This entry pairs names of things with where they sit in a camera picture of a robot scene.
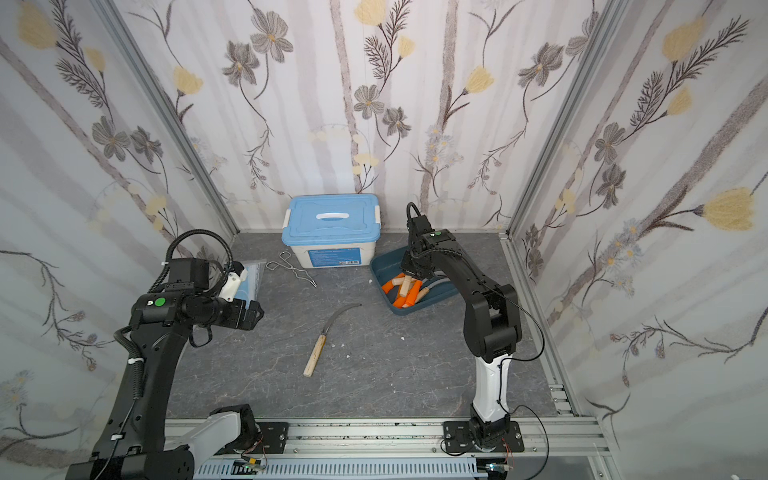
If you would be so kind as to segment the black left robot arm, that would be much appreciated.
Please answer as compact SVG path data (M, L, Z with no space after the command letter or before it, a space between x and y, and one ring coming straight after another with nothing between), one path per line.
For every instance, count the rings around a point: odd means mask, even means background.
M70 465L67 478L190 479L211 456L246 451L260 441L253 412L242 404L214 411L179 444L166 444L172 383L185 347L195 343L195 328L251 331L264 316L258 302L236 298L245 270L229 247L214 284L209 261L175 257L193 236L224 241L213 231L192 229L169 245L160 275L132 306L128 325L114 334L127 353L118 394L89 459Z

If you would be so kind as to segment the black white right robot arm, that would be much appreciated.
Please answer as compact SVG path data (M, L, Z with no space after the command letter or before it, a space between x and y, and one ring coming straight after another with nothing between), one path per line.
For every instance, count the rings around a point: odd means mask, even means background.
M406 226L403 273L414 280L427 280L440 271L465 302L463 337L476 360L468 430L472 445L488 451L512 433L513 410L507 401L509 368L515 362L539 359L546 348L546 336L537 326L539 351L528 358L517 358L517 346L523 338L521 317L535 317L519 305L515 288L483 273L455 236L447 229L433 228L413 202L406 206Z

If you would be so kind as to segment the orange handle sickle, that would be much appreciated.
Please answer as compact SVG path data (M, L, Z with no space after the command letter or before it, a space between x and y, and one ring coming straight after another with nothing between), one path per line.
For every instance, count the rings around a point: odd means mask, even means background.
M396 277L394 277L391 280L389 280L388 282L386 282L382 286L383 293L384 294L388 294L393 288L399 287L403 283L404 278L405 278L405 274L404 273L400 273Z
M410 308L413 306L419 298L420 290L422 286L421 280L413 280L410 285L408 293L404 297L403 308Z
M407 308L410 306L408 303L408 296L397 296L397 299L394 301L393 306L397 309Z

